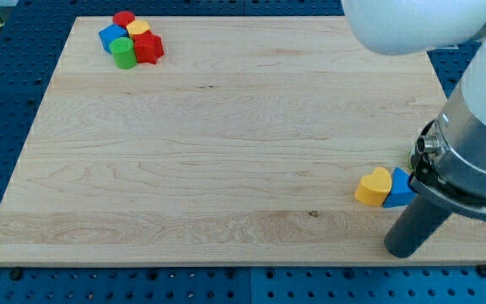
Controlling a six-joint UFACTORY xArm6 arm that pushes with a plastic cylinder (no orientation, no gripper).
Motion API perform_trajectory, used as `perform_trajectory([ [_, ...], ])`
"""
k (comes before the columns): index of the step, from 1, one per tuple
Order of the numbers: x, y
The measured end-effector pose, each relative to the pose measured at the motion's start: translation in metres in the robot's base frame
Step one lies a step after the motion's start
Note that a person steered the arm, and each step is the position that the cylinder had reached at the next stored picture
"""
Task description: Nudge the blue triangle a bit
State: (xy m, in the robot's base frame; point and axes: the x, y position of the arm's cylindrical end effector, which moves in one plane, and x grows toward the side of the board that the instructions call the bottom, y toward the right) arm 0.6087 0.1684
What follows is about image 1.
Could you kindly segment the silver end effector flange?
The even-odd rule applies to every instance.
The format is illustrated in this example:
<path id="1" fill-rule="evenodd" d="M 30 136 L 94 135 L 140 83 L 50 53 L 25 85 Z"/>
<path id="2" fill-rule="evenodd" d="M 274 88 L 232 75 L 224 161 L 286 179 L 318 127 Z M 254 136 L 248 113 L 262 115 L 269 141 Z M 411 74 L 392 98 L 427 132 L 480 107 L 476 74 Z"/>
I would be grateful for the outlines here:
<path id="1" fill-rule="evenodd" d="M 418 137 L 409 186 L 418 194 L 420 240 L 453 213 L 486 222 L 486 125 L 461 86 Z"/>

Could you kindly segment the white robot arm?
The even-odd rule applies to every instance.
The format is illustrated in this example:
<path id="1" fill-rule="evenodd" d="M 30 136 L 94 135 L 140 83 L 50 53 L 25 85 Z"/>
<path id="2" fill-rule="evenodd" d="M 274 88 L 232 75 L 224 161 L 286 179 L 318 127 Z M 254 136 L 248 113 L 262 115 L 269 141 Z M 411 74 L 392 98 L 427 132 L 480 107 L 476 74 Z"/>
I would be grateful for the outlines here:
<path id="1" fill-rule="evenodd" d="M 359 42 L 381 55 L 480 42 L 411 151 L 415 198 L 384 239 L 406 258 L 451 214 L 486 222 L 486 0 L 344 0 L 343 11 Z"/>

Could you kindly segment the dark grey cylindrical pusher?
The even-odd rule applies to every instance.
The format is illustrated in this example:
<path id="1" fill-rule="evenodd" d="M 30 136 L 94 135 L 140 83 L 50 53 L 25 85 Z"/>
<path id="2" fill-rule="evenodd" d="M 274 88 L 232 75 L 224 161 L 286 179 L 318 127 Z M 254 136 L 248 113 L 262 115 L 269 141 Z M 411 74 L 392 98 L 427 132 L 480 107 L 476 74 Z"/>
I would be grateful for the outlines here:
<path id="1" fill-rule="evenodd" d="M 423 195 L 417 195 L 384 237 L 387 251 L 408 258 L 451 216 Z"/>

